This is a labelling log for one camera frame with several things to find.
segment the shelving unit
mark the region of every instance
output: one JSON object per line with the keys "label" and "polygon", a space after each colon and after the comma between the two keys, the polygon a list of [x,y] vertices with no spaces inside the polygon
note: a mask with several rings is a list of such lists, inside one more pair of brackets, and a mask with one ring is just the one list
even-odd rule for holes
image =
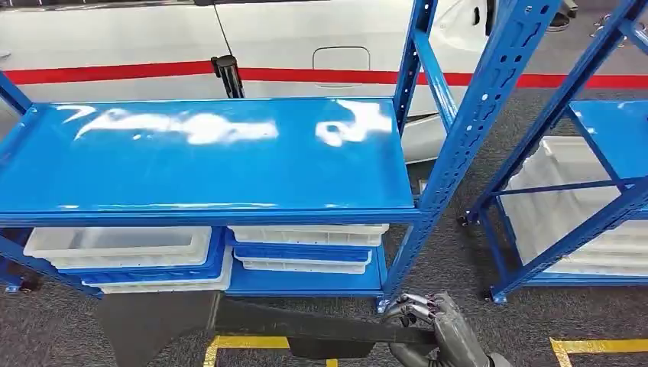
{"label": "shelving unit", "polygon": [[[24,115],[0,147],[0,226],[408,223],[389,269],[382,246],[364,274],[249,271],[235,261],[228,289],[377,297],[382,311],[558,6],[500,3],[458,109],[428,42],[433,0],[413,2],[393,98],[40,103],[0,74],[2,97]],[[448,134],[414,201],[400,134],[421,66]],[[13,242],[0,241],[0,255],[97,294]]]}
{"label": "shelving unit", "polygon": [[[646,9],[647,0],[623,0],[602,31],[584,52],[565,82],[516,146],[513,154],[495,174],[486,190],[467,212],[468,222],[479,222],[490,242],[500,282],[491,288],[495,302],[506,302],[511,291],[522,286],[630,285],[648,284],[648,276],[610,274],[573,274],[546,272],[563,257],[573,253],[601,233],[617,228],[629,219],[648,219],[648,101],[572,101],[588,78],[616,49],[626,36],[648,54],[648,37],[635,28],[635,22]],[[589,148],[601,162],[609,180],[505,190],[516,169],[531,155],[547,132],[566,116],[574,123]],[[578,188],[614,187],[620,196],[576,226],[571,232],[529,262],[520,262],[509,270],[501,254],[487,211],[496,206],[503,219],[507,241],[518,250],[514,229],[502,207],[502,195],[574,190]]]}

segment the yellow floor tape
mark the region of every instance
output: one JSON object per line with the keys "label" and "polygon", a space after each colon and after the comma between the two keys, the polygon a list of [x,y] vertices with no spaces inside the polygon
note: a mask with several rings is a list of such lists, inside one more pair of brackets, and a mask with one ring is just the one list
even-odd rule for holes
{"label": "yellow floor tape", "polygon": [[[203,367],[214,367],[220,349],[288,349],[285,336],[217,336],[207,347]],[[338,367],[337,359],[327,359],[326,367]]]}
{"label": "yellow floor tape", "polygon": [[549,338],[560,367],[573,367],[570,354],[648,352],[648,339],[556,340]]}

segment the blue plastic tray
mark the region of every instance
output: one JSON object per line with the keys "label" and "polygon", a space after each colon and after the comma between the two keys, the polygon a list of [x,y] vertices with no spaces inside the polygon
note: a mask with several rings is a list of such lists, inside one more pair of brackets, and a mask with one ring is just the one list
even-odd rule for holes
{"label": "blue plastic tray", "polygon": [[218,278],[221,274],[225,251],[223,232],[222,227],[212,228],[207,260],[202,265],[60,269],[59,271],[64,274],[74,274],[88,284]]}
{"label": "blue plastic tray", "polygon": [[299,260],[365,262],[375,247],[298,245],[286,243],[237,242],[226,230],[225,242],[234,248],[238,258],[283,258]]}

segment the stacked crates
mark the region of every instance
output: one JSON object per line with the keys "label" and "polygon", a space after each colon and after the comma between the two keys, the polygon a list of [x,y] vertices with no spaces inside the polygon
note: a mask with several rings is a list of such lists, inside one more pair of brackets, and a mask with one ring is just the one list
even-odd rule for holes
{"label": "stacked crates", "polygon": [[36,228],[26,255],[103,293],[225,290],[232,249],[222,227]]}
{"label": "stacked crates", "polygon": [[248,270],[364,274],[389,225],[230,226],[226,242]]}
{"label": "stacked crates", "polygon": [[[547,136],[506,190],[610,180],[581,137]],[[616,187],[500,196],[524,264],[620,195]],[[603,232],[545,270],[550,273],[648,276],[648,222],[631,219]]]}

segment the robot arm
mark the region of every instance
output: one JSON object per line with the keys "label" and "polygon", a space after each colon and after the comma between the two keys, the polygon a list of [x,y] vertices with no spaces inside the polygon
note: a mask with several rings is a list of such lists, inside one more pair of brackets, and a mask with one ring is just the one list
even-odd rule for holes
{"label": "robot arm", "polygon": [[405,327],[418,321],[433,325],[439,345],[436,357],[429,358],[415,346],[391,343],[390,351],[405,367],[511,367],[499,354],[484,353],[477,336],[447,293],[428,297],[403,294],[385,312],[383,322],[396,318]]}

